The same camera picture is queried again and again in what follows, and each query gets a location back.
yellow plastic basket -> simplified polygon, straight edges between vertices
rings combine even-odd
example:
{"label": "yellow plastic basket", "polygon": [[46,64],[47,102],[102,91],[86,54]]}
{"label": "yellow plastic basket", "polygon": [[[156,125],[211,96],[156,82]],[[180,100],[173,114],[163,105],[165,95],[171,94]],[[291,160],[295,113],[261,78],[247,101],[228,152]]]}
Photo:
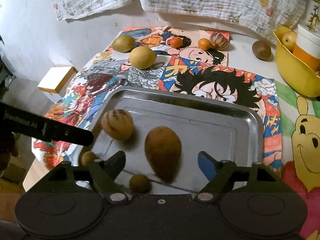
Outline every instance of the yellow plastic basket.
{"label": "yellow plastic basket", "polygon": [[300,94],[306,97],[318,97],[320,96],[320,77],[281,43],[282,36],[288,31],[291,29],[281,25],[273,32],[278,40],[276,64],[280,75]]}

white wall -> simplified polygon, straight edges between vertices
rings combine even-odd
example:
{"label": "white wall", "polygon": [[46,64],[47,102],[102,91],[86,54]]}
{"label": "white wall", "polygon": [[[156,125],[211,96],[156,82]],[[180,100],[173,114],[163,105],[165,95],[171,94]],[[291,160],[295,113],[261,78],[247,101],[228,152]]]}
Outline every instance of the white wall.
{"label": "white wall", "polygon": [[257,36],[249,29],[214,19],[146,13],[138,1],[80,20],[57,21],[51,0],[0,0],[0,35],[4,40],[0,49],[16,76],[40,81],[55,64],[71,63],[81,69],[124,28],[167,24],[203,29],[196,26],[200,25]]}

metal tray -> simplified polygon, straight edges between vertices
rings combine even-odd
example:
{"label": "metal tray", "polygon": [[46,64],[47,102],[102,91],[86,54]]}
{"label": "metal tray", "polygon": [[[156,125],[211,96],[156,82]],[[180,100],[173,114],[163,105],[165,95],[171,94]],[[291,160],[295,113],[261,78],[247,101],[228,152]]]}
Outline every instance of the metal tray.
{"label": "metal tray", "polygon": [[[135,131],[126,142],[113,140],[101,129],[102,114],[111,109],[125,109],[133,117]],[[123,150],[127,162],[117,183],[128,187],[133,174],[145,174],[152,181],[167,185],[154,174],[144,153],[146,135],[156,126],[175,131],[181,140],[182,155],[177,176],[170,184],[172,190],[158,186],[154,187],[154,194],[194,193],[203,188],[208,180],[197,164],[200,151],[238,166],[262,161],[263,125],[253,110],[192,95],[121,87],[111,92],[98,110],[88,128],[95,141],[89,147],[76,148],[74,164],[78,165],[79,155],[89,150],[103,160]]]}

cartoon ear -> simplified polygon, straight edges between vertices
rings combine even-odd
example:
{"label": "cartoon ear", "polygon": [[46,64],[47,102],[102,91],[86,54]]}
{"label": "cartoon ear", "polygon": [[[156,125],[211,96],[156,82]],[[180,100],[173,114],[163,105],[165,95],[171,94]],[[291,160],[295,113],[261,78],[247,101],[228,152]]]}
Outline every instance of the cartoon ear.
{"label": "cartoon ear", "polygon": [[308,114],[308,102],[304,97],[297,98],[297,107],[300,115]]}

cartoon eye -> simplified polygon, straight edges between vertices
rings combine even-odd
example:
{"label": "cartoon eye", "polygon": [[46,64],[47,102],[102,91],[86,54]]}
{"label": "cartoon eye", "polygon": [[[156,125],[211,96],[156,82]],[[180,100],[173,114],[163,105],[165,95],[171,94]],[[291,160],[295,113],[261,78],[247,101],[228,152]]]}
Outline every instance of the cartoon eye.
{"label": "cartoon eye", "polygon": [[193,94],[196,95],[197,97],[202,97],[202,98],[206,98],[206,97],[207,97],[207,93],[204,92],[204,91],[201,90],[201,89],[193,92]]}
{"label": "cartoon eye", "polygon": [[300,133],[306,134],[306,128],[304,125],[300,125]]}
{"label": "cartoon eye", "polygon": [[223,98],[220,98],[220,101],[234,103],[236,101],[236,98],[234,96],[223,96]]}
{"label": "cartoon eye", "polygon": [[312,143],[313,143],[313,146],[315,147],[315,148],[317,148],[318,147],[318,145],[319,145],[319,142],[318,142],[318,139],[317,138],[312,138]]}

